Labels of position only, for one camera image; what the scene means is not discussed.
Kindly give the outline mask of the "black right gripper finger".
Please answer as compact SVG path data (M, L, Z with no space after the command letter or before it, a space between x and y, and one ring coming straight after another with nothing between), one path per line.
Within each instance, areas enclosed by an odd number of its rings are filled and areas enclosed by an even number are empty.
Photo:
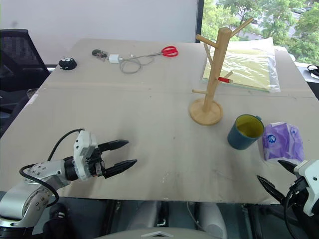
M296 164L286 160L278 160L278 163L280 163L289 172L294 172L294 169L297 167Z
M286 197L276 189L276 187L264 177L257 175L258 181L261 183L263 188L280 204L284 204Z

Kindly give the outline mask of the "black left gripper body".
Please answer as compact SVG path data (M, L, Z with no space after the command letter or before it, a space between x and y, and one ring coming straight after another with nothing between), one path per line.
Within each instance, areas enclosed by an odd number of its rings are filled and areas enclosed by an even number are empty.
M102 151L98 147L85 159L85 163L85 170L89 177L99 177L103 175L105 171L104 161L102 160Z

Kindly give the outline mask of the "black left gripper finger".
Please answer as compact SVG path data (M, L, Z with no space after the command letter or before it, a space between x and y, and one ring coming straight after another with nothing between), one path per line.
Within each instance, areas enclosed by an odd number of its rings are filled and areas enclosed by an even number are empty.
M116 163L113 167L107 168L103 171L102 175L105 179L113 177L115 175L121 174L127 169L131 168L137 162L136 159L125 160L119 163Z
M128 143L129 143L128 140L118 139L118 140L113 140L113 141L109 141L109 142L105 142L105 143L99 144L98 148L99 148L99 150L101 152L112 151L112 150L119 149L119 148L125 146Z

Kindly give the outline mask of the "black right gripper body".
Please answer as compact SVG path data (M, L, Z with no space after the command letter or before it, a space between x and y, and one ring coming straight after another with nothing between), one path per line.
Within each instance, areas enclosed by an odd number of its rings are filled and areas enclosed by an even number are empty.
M297 205L302 208L302 211L305 214L311 213L306 205L306 202L309 198L309 193L307 191L308 186L309 185L304 176L299 177L294 182L286 195L286 212L292 205Z

